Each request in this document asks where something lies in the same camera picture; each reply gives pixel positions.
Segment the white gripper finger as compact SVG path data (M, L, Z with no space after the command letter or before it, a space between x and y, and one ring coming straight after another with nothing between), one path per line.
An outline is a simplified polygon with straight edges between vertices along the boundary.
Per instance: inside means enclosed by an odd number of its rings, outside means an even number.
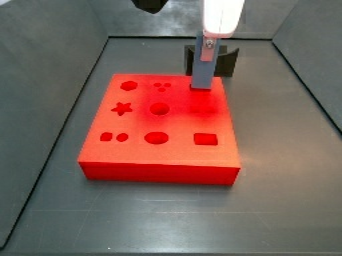
M201 0L204 43L201 60L214 60L218 40L230 38L236 32L245 0Z

